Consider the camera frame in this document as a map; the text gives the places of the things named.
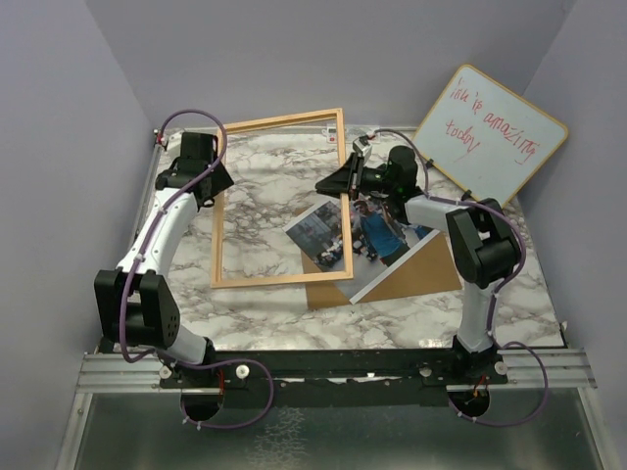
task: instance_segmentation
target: yellow border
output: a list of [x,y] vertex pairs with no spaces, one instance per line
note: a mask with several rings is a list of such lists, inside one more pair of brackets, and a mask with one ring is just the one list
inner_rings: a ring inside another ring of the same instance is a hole
[[[313,111],[300,113],[298,115],[288,115],[279,117],[268,117],[264,119],[236,122],[225,126],[228,135],[249,132],[252,130],[272,129],[286,125],[302,124],[306,122],[317,122],[321,120],[336,121],[337,128],[337,158],[339,166],[346,161],[346,142],[344,133],[344,112],[342,108],[333,110]],[[211,287],[213,289],[227,287],[258,287],[271,286],[277,284],[295,284],[305,282],[339,281],[353,279],[353,246],[351,241],[351,212],[349,208],[349,197],[347,194],[340,196],[340,209],[342,219],[342,239],[344,242],[344,263],[343,271],[335,272],[311,272],[303,274],[285,274],[267,277],[249,277],[239,279],[222,279],[222,244],[224,242],[224,193],[216,196],[214,204],[214,221],[212,231],[212,275]]]
[[[422,120],[422,122],[420,123],[420,125],[418,126],[418,129],[416,130],[415,134],[413,135],[413,138],[411,140],[413,140],[415,142],[415,137],[418,135],[418,132],[420,131],[420,128],[422,127],[423,124],[426,123],[426,121],[429,119],[429,116],[431,115],[431,113],[433,112],[433,110],[435,110],[438,106],[438,104],[440,103],[440,100],[442,100],[442,98],[444,98],[444,93],[446,92],[446,90],[449,88],[449,85],[451,85],[451,83],[453,83],[453,81],[456,79],[456,77],[458,76],[458,74],[462,71],[462,69],[464,68],[469,68],[472,69],[473,71],[476,71],[477,73],[479,73],[480,75],[482,75],[484,78],[487,78],[488,80],[490,80],[491,82],[493,82],[495,85],[501,87],[504,91],[506,91],[507,93],[509,93],[511,96],[517,98],[518,100],[520,100],[521,102],[523,102],[525,105],[527,105],[529,108],[532,108],[533,110],[537,111],[538,113],[540,113],[541,115],[544,115],[546,118],[549,118],[550,120],[552,120],[555,124],[557,124],[559,127],[561,127],[562,129],[564,129],[564,137],[557,143],[557,145],[547,154],[547,156],[545,157],[544,160],[542,160],[538,166],[536,166],[536,168],[534,169],[533,172],[529,173],[529,176],[527,176],[527,178],[520,184],[520,186],[518,186],[516,188],[516,190],[507,198],[507,200],[505,201],[505,203],[503,204],[503,206],[506,206],[509,201],[511,201],[513,199],[513,197],[518,194],[518,191],[520,191],[520,188],[522,188],[527,181],[529,181],[529,179],[531,179],[531,177],[536,174],[536,172],[538,171],[538,169],[540,169],[540,167],[542,165],[545,164],[545,162],[549,159],[549,157],[555,153],[555,150],[557,150],[561,144],[564,143],[564,140],[566,140],[566,138],[568,137],[568,127],[563,123],[558,121],[557,119],[555,119],[553,116],[548,115],[547,113],[545,113],[544,111],[542,111],[540,108],[538,108],[536,105],[534,105],[533,103],[529,103],[527,100],[525,100],[522,96],[514,93],[513,91],[511,91],[509,88],[507,88],[506,86],[501,85],[500,83],[498,83],[496,80],[494,80],[493,78],[489,77],[488,75],[486,75],[483,71],[477,69],[476,67],[472,66],[471,64],[463,64],[462,66],[460,66],[456,72],[454,73],[454,75],[451,77],[451,79],[449,80],[449,82],[447,83],[447,85],[444,87],[444,89],[442,90],[442,93],[440,94],[440,96],[438,97],[438,99],[436,100],[436,102],[433,104],[433,106],[431,107],[431,109],[429,110],[429,112],[427,113],[427,115],[424,117],[424,119]],[[427,160],[430,160],[430,157],[428,157],[425,154],[422,154],[423,157]],[[460,184],[458,181],[456,181],[453,177],[451,177],[446,171],[444,171],[443,169],[441,169],[438,164],[436,163],[435,160],[433,160],[433,165],[438,168],[440,170],[440,172],[442,172],[442,174],[444,174],[447,178],[449,178],[451,181],[453,181],[457,186],[459,186],[462,190],[467,191],[468,188],[464,187],[462,184]],[[470,193],[470,195],[472,196],[472,198],[476,201],[477,198],[475,198],[476,194],[474,193],[474,191],[472,191]]]

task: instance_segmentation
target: tabletop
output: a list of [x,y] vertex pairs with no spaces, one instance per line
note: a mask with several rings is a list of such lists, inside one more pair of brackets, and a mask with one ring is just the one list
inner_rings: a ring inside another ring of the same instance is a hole
[[[180,133],[169,138],[159,171],[177,157]],[[377,165],[401,142],[383,136],[370,163]],[[298,128],[229,136],[226,168],[235,181],[224,213],[224,277],[302,271],[299,249],[285,244],[282,227],[315,203],[314,183],[337,165],[335,144],[320,129]],[[462,191],[437,169],[429,170],[433,194]],[[500,343],[562,346],[559,325],[518,202],[506,215],[527,244],[527,261],[502,291],[496,317]],[[461,320],[462,291],[309,310],[303,285],[212,289],[213,211],[202,209],[183,236],[169,272],[181,322],[222,350],[311,350],[448,347]]]

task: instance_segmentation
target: person in blue shirt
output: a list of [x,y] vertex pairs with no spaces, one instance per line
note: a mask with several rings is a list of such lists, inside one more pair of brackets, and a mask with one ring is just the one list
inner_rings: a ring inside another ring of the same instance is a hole
[[386,218],[389,215],[383,211],[383,215],[378,212],[371,211],[366,201],[355,201],[355,209],[360,213],[360,225],[362,233],[367,241],[379,255],[379,259],[386,266],[391,266],[402,255],[407,253],[410,248],[401,239],[388,224]]

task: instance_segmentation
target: gray wall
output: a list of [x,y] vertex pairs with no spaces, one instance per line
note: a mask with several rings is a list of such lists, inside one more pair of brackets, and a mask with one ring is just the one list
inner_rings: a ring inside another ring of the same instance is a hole
[[627,468],[627,3],[579,0],[525,97],[570,137],[520,200],[555,309],[584,346]]
[[226,121],[340,106],[416,125],[465,62],[522,93],[573,0],[86,3],[154,124],[189,106]]
[[0,64],[0,467],[46,469],[152,129],[81,0],[4,0]]

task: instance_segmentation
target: light wood frame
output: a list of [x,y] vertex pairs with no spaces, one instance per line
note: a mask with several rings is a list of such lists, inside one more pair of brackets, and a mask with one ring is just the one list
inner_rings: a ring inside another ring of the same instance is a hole
[[[341,108],[335,110],[314,111],[299,115],[280,117],[268,117],[264,119],[236,122],[225,126],[229,135],[253,130],[272,129],[286,125],[317,122],[321,120],[336,121],[337,125],[337,155],[339,166],[346,161],[346,142],[344,136],[344,114]],[[342,239],[344,243],[344,271],[315,272],[307,274],[286,274],[267,277],[250,277],[240,279],[222,279],[222,245],[224,242],[224,193],[216,197],[214,205],[214,223],[212,235],[212,276],[211,286],[214,289],[229,287],[258,287],[277,284],[296,284],[323,281],[339,281],[353,279],[353,251],[351,244],[351,213],[349,209],[349,197],[342,194],[340,197],[340,209],[342,216]]]

